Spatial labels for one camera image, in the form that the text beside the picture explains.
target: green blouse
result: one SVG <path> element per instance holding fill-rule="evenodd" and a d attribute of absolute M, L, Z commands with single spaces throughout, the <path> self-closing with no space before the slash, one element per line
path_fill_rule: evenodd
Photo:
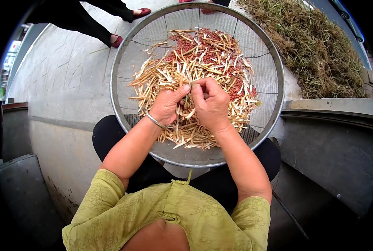
<path fill-rule="evenodd" d="M 62 229 L 67 250 L 113 250 L 157 218 L 180 225 L 192 251 L 266 250 L 270 205 L 252 196 L 231 216 L 189 181 L 152 185 L 125 195 L 120 179 L 100 169 L 70 225 Z"/>

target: metal mesh sieve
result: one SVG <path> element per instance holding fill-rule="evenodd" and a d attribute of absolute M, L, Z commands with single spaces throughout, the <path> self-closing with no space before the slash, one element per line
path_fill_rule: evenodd
<path fill-rule="evenodd" d="M 217 12 L 205 15 L 202 8 Z M 248 129 L 243 129 L 241 137 L 253 150 L 270 133 L 274 127 L 284 99 L 284 72 L 280 56 L 270 38 L 250 19 L 233 9 L 210 3 L 174 4 L 160 9 L 139 22 L 124 39 L 114 58 L 111 70 L 110 95 L 114 113 L 126 133 L 141 119 L 138 117 L 138 102 L 129 97 L 134 96 L 132 87 L 127 87 L 149 57 L 143 50 L 155 43 L 166 41 L 168 30 L 188 30 L 194 27 L 210 28 L 228 32 L 239 41 L 239 47 L 244 57 L 249 58 L 254 68 L 255 76 L 249 75 L 249 81 L 256 87 L 256 99 L 263 104 L 250 113 Z M 168 40 L 168 45 L 176 42 Z M 151 53 L 162 58 L 167 45 L 154 48 Z M 173 149 L 174 143 L 166 140 L 164 143 L 154 143 L 150 154 L 165 162 L 190 167 L 207 168 L 225 163 L 221 149 L 183 148 Z"/>

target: wheel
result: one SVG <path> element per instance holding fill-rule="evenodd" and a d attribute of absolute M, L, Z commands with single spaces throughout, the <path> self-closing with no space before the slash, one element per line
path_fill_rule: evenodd
<path fill-rule="evenodd" d="M 345 11 L 340 11 L 340 17 L 342 17 L 344 19 L 349 19 L 350 15 Z"/>

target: sieve rim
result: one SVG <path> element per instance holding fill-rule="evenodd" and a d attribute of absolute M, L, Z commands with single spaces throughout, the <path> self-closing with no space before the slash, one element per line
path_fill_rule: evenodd
<path fill-rule="evenodd" d="M 232 17 L 235 17 L 236 19 L 238 19 L 238 21 L 245 23 L 262 39 L 263 43 L 266 45 L 267 49 L 270 52 L 270 55 L 273 58 L 274 66 L 276 68 L 277 83 L 278 83 L 278 94 L 277 94 L 277 99 L 276 99 L 276 105 L 269 119 L 269 122 L 266 124 L 263 131 L 259 134 L 259 136 L 256 139 L 254 139 L 253 142 L 251 142 L 248 145 L 249 148 L 251 148 L 251 150 L 254 150 L 255 148 L 259 146 L 260 143 L 262 143 L 268 137 L 268 135 L 270 134 L 277 120 L 280 117 L 281 109 L 284 103 L 284 93 L 285 93 L 283 64 L 281 62 L 280 55 L 276 47 L 274 46 L 274 43 L 271 41 L 269 36 L 262 30 L 262 28 L 259 27 L 259 25 L 257 25 L 254 21 L 252 21 L 251 19 L 249 19 L 247 16 L 243 15 L 242 13 L 235 11 L 229 7 L 222 6 L 222 5 L 213 4 L 213 3 L 204 3 L 204 2 L 193 2 L 193 3 L 189 2 L 189 3 L 172 4 L 164 8 L 161 8 L 151 13 L 150 15 L 146 16 L 130 30 L 130 32 L 124 38 L 123 42 L 120 44 L 120 47 L 118 48 L 117 52 L 115 53 L 113 66 L 111 67 L 110 99 L 111 99 L 111 105 L 114 110 L 114 114 L 119 124 L 121 125 L 122 129 L 124 130 L 124 132 L 128 133 L 131 130 L 131 126 L 126 121 L 124 114 L 122 113 L 120 104 L 119 104 L 119 98 L 118 98 L 118 93 L 117 93 L 117 75 L 118 75 L 119 63 L 121 61 L 122 55 L 124 54 L 125 49 L 131 42 L 132 38 L 141 29 L 143 29 L 146 25 L 156 20 L 157 18 L 160 18 L 166 14 L 173 13 L 179 10 L 192 9 L 192 8 L 199 8 L 199 9 L 206 8 L 206 9 L 216 10 L 222 13 L 226 13 Z M 224 157 L 221 159 L 217 159 L 216 162 L 214 161 L 190 161 L 192 163 L 202 162 L 202 164 L 181 163 L 178 161 L 174 161 L 174 160 L 159 156 L 156 153 L 156 151 L 153 151 L 153 147 L 150 149 L 149 154 L 166 163 L 178 165 L 178 166 L 182 166 L 186 168 L 213 168 L 213 167 L 217 167 L 220 165 L 224 165 L 226 163 Z"/>

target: black trousers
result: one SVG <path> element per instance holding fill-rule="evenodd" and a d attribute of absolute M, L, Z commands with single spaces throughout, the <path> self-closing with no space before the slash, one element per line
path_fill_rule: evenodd
<path fill-rule="evenodd" d="M 114 115 L 104 117 L 96 124 L 93 130 L 93 146 L 101 161 L 125 134 Z M 254 153 L 265 168 L 269 180 L 272 181 L 280 170 L 279 149 L 267 138 L 254 150 Z M 153 184 L 169 183 L 171 179 L 179 180 L 148 154 L 129 179 L 127 193 L 137 192 Z M 227 165 L 191 180 L 189 185 L 215 198 L 229 214 L 237 205 L 237 186 Z"/>
<path fill-rule="evenodd" d="M 220 5 L 223 5 L 225 7 L 228 7 L 228 5 L 230 4 L 230 0 L 213 0 L 213 2 L 215 4 L 220 4 Z"/>
<path fill-rule="evenodd" d="M 87 2 L 111 15 L 122 17 L 130 23 L 134 20 L 133 12 L 120 0 L 89 0 Z M 52 23 L 62 29 L 79 31 L 95 37 L 111 47 L 111 33 L 94 20 L 76 0 L 46 0 L 34 9 L 27 23 Z"/>

